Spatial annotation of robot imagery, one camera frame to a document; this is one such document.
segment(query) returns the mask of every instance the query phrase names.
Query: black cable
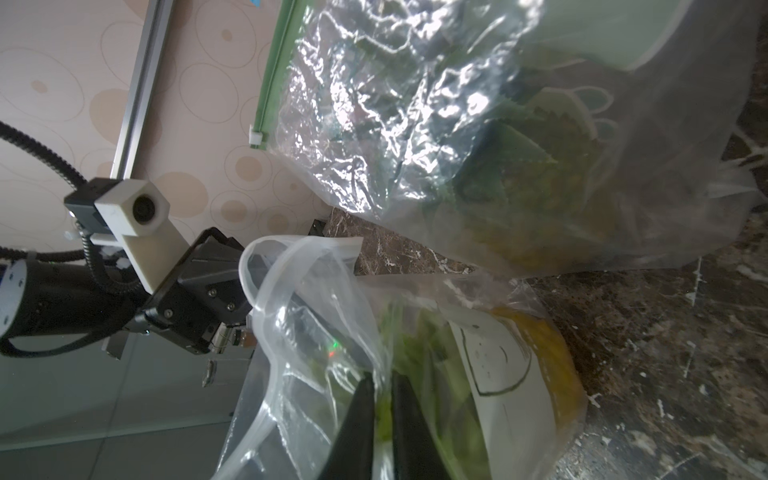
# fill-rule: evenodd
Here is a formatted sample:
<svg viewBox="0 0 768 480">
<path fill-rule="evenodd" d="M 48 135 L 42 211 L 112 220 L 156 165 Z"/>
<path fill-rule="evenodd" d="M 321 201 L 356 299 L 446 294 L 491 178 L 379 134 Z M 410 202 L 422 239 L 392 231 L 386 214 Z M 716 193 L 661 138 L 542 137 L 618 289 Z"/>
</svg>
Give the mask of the black cable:
<svg viewBox="0 0 768 480">
<path fill-rule="evenodd" d="M 16 147 L 21 148 L 23 151 L 40 160 L 43 164 L 56 172 L 59 177 L 63 178 L 64 181 L 72 187 L 72 190 L 77 190 L 87 183 L 85 177 L 83 177 L 80 172 L 75 170 L 75 168 L 67 163 L 65 159 L 58 156 L 50 148 L 2 121 L 0 121 L 0 138 L 14 144 Z M 107 275 L 107 270 L 104 268 L 104 261 L 101 258 L 98 248 L 91 242 L 90 233 L 84 231 L 79 223 L 78 229 L 80 230 L 80 236 L 83 240 L 82 252 L 38 253 L 36 258 L 43 262 L 73 261 L 85 258 L 85 262 L 91 270 L 91 275 L 94 277 L 94 281 L 107 293 L 124 294 L 141 288 L 141 282 L 138 279 L 127 283 L 111 279 L 109 275 Z M 19 260 L 21 258 L 27 258 L 27 256 L 28 252 L 25 252 L 24 250 L 0 247 L 0 258 Z"/>
<path fill-rule="evenodd" d="M 0 247 L 0 258 L 8 260 L 22 260 L 29 258 L 30 252 L 24 250 L 16 250 L 13 248 Z M 85 255 L 83 250 L 68 250 L 65 252 L 50 252 L 50 253 L 37 253 L 35 252 L 35 259 L 41 262 L 50 263 L 66 263 L 74 262 L 76 260 L 83 260 Z"/>
<path fill-rule="evenodd" d="M 75 223 L 80 230 L 80 237 L 83 240 L 85 263 L 91 270 L 91 276 L 94 278 L 96 284 L 99 285 L 99 288 L 107 293 L 113 293 L 115 295 L 124 295 L 142 288 L 141 281 L 138 278 L 135 278 L 130 282 L 118 282 L 110 278 L 107 274 L 107 269 L 104 268 L 104 259 L 101 258 L 98 248 L 91 242 L 91 234 L 83 229 L 80 222 Z"/>
<path fill-rule="evenodd" d="M 87 333 L 79 339 L 76 339 L 72 343 L 68 343 L 66 345 L 59 346 L 58 348 L 50 350 L 29 351 L 17 349 L 13 343 L 11 343 L 10 339 L 0 339 L 0 354 L 19 359 L 34 359 L 72 352 L 119 332 L 123 329 L 123 326 L 131 319 L 134 311 L 135 307 L 133 302 L 131 302 L 130 299 L 125 298 L 123 299 L 123 303 L 118 307 L 117 310 L 115 310 L 115 312 L 112 313 L 104 325 L 100 326 L 93 332 Z"/>
<path fill-rule="evenodd" d="M 65 159 L 59 157 L 50 148 L 2 121 L 0 121 L 0 138 L 40 160 L 48 168 L 56 172 L 59 177 L 63 178 L 72 187 L 72 190 L 77 190 L 87 183 L 85 177 L 80 172 L 75 170 Z"/>
</svg>

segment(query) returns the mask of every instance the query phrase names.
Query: green vegetable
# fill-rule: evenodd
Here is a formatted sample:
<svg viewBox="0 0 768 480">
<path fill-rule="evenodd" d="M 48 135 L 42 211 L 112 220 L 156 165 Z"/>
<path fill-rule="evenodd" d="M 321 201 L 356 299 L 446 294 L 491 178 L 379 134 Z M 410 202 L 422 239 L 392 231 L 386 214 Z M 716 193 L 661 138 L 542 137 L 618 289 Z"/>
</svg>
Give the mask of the green vegetable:
<svg viewBox="0 0 768 480">
<path fill-rule="evenodd" d="M 411 315 L 415 332 L 403 328 L 404 317 Z M 435 311 L 392 303 L 381 315 L 379 330 L 392 346 L 392 368 L 407 376 L 413 386 L 451 476 L 454 480 L 490 480 L 472 388 L 450 324 Z M 392 439 L 391 408 L 387 401 L 376 405 L 379 442 Z"/>
</svg>

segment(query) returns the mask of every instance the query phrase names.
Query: clear plastic bag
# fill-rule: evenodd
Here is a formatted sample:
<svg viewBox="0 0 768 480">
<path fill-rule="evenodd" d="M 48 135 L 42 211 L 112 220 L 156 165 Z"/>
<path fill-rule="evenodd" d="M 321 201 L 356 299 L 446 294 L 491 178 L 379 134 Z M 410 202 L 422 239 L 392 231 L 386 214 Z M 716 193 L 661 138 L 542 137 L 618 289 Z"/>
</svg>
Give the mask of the clear plastic bag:
<svg viewBox="0 0 768 480">
<path fill-rule="evenodd" d="M 763 199 L 720 162 L 759 7 L 286 0 L 257 130 L 327 203 L 456 260 L 679 266 Z"/>
<path fill-rule="evenodd" d="M 269 382 L 262 402 L 265 364 L 254 357 L 214 478 L 317 478 L 368 372 L 371 478 L 394 478 L 392 371 L 411 382 L 454 480 L 545 478 L 581 429 L 586 397 L 530 287 L 487 275 L 354 277 L 361 242 L 264 237 L 243 252 Z"/>
</svg>

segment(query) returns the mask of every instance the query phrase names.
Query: patterned wallpaper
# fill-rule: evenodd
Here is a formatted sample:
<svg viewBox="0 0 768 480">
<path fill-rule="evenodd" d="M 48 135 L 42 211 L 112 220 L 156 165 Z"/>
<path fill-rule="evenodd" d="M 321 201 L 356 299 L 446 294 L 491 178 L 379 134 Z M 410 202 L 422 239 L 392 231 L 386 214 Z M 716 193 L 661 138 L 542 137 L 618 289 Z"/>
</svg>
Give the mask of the patterned wallpaper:
<svg viewBox="0 0 768 480">
<path fill-rule="evenodd" d="M 152 180 L 187 240 L 219 227 L 247 243 L 306 234 L 330 208 L 247 145 L 279 0 L 177 0 L 134 176 Z M 147 0 L 0 5 L 0 118 L 108 176 Z M 68 186 L 0 144 L 0 245 L 79 248 Z"/>
</svg>

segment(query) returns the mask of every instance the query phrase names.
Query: marble countertop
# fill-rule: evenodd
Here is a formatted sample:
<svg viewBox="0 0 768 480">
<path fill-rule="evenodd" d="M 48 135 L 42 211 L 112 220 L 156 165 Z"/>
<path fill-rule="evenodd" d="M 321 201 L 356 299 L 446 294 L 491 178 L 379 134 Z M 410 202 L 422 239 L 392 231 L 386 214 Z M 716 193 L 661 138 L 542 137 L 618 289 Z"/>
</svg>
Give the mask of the marble countertop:
<svg viewBox="0 0 768 480">
<path fill-rule="evenodd" d="M 750 100 L 723 161 L 768 194 L 768 22 Z M 363 237 L 356 272 L 470 273 L 392 231 L 334 210 L 328 237 Z M 554 480 L 768 480 L 768 209 L 739 239 L 679 270 L 529 280 L 590 399 Z"/>
</svg>

